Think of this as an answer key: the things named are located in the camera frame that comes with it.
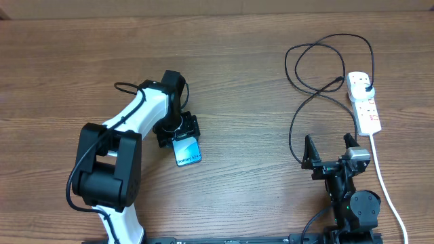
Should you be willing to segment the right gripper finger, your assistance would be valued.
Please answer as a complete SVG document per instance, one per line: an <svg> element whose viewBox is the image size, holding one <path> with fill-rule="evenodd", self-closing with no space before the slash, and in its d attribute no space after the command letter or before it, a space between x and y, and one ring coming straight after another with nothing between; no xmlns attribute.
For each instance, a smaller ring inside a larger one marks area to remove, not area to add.
<svg viewBox="0 0 434 244"><path fill-rule="evenodd" d="M304 139L304 154L302 158L301 168L315 169L321 165L321 157L315 147L315 144L310 137L306 135Z"/></svg>
<svg viewBox="0 0 434 244"><path fill-rule="evenodd" d="M347 133L343 136L346 149L353 148L353 147L359 147L359 144L357 143L357 139L354 138L350 133Z"/></svg>

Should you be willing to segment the Galaxy smartphone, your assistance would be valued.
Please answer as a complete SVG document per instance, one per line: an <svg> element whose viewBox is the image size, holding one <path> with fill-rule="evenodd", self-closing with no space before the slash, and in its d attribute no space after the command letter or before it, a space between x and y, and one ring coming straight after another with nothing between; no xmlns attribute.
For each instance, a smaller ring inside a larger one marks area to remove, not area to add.
<svg viewBox="0 0 434 244"><path fill-rule="evenodd" d="M202 160L198 141L194 137L173 141L173 149L176 164L179 167L198 163Z"/></svg>

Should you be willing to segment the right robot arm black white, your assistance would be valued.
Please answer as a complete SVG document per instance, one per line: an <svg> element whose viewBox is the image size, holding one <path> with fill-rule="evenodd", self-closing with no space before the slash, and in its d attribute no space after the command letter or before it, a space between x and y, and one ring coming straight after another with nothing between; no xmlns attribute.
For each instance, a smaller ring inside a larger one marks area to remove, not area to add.
<svg viewBox="0 0 434 244"><path fill-rule="evenodd" d="M344 135L344 141L345 154L336 161L322 161L311 137L305 137L301 168L310 169L313 180L324 181L330 206L311 218L300 236L301 243L382 243L381 236L373 233L378 226L381 199L371 190L356 190L353 182L353 177L369 165L370 153L350 133ZM311 223L329 210L334 212L335 225L307 237Z"/></svg>

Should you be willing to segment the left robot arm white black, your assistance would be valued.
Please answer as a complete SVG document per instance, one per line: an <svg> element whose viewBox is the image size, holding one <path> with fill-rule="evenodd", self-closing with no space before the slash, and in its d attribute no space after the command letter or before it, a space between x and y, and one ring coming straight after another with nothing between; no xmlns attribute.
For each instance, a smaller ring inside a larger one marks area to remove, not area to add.
<svg viewBox="0 0 434 244"><path fill-rule="evenodd" d="M76 211L100 216L107 233L104 243L146 243L134 206L141 183L142 141L153 132L159 147L173 149L178 166L198 163L198 120L184 110L188 101L181 96L189 85L177 71L166 70L160 82L114 86L135 98L103 124L82 127L66 201Z"/></svg>

